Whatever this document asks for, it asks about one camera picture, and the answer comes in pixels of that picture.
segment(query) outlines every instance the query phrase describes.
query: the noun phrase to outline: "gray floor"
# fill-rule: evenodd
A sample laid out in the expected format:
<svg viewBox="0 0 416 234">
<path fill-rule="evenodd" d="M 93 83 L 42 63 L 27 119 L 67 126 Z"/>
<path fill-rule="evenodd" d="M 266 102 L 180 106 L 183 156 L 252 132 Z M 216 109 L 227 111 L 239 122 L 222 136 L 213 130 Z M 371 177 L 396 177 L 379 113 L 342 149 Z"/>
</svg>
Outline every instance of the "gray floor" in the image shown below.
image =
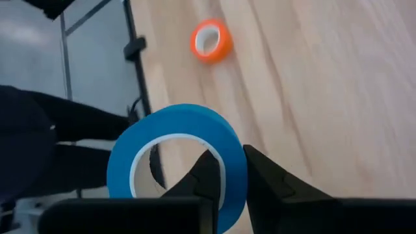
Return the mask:
<svg viewBox="0 0 416 234">
<path fill-rule="evenodd" d="M 66 29 L 100 0 L 76 0 L 64 12 Z M 0 1 L 0 84 L 36 90 L 126 115 L 139 94 L 135 67 L 124 60 L 129 37 L 121 1 L 112 0 L 67 37 L 66 77 L 60 18 L 51 21 L 23 1 Z M 70 78 L 71 87 L 66 79 Z M 113 142 L 85 140 L 84 146 L 111 149 Z M 84 191 L 85 197 L 105 197 L 105 188 Z M 62 197 L 53 196 L 54 202 Z"/>
</svg>

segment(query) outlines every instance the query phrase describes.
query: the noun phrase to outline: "blue tape roll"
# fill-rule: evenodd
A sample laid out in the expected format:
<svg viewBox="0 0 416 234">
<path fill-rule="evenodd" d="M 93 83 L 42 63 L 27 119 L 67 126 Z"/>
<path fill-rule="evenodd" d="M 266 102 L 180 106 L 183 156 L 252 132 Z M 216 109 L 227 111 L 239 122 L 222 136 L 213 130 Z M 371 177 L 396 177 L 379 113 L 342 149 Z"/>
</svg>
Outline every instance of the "blue tape roll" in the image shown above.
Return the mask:
<svg viewBox="0 0 416 234">
<path fill-rule="evenodd" d="M 170 138 L 198 140 L 220 164 L 218 233 L 240 217 L 247 195 L 247 161 L 232 127 L 215 111 L 192 104 L 172 105 L 132 125 L 117 140 L 107 168 L 111 198 L 134 198 L 134 172 L 141 156 Z"/>
</svg>

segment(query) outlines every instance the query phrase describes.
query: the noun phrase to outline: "wooden table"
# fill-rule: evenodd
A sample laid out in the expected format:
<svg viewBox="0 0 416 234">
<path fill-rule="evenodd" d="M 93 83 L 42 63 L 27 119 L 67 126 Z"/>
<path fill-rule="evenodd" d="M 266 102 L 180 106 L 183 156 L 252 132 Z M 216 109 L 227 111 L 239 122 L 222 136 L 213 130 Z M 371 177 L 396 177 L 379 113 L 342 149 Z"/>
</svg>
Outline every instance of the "wooden table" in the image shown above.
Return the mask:
<svg viewBox="0 0 416 234">
<path fill-rule="evenodd" d="M 210 107 L 243 144 L 333 196 L 416 198 L 416 1 L 131 6 L 137 34 L 148 41 L 142 63 L 153 111 Z M 191 32 L 207 18 L 224 20 L 235 46 L 212 66 L 189 49 Z M 163 144 L 162 162 L 172 163 L 168 184 L 202 150 Z M 235 229 L 251 233 L 247 216 Z"/>
</svg>

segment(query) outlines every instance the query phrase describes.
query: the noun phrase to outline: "orange tape roll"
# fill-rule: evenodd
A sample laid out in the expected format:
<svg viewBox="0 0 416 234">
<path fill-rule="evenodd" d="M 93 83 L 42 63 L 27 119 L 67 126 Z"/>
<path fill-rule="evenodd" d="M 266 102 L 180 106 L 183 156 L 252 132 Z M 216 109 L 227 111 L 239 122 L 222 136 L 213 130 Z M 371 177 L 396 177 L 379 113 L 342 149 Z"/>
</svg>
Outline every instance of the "orange tape roll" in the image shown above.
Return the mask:
<svg viewBox="0 0 416 234">
<path fill-rule="evenodd" d="M 190 49 L 203 62 L 220 62 L 233 49 L 233 40 L 222 22 L 208 19 L 192 33 Z"/>
</svg>

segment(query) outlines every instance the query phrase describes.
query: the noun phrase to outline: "light wood tabletop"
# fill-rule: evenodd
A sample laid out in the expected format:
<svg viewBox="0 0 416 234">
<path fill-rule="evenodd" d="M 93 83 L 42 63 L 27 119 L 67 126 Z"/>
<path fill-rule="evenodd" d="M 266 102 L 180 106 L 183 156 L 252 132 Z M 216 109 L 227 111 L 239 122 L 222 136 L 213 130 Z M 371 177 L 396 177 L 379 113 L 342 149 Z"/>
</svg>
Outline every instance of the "light wood tabletop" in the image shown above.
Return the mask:
<svg viewBox="0 0 416 234">
<path fill-rule="evenodd" d="M 136 32 L 148 42 L 141 57 L 152 111 L 210 107 L 243 144 L 332 196 L 416 198 L 416 1 L 131 6 Z M 214 65 L 189 48 L 192 31 L 208 18 L 225 22 L 234 41 L 232 54 Z M 202 150 L 163 144 L 168 184 Z M 251 233 L 246 214 L 233 230 Z"/>
</svg>

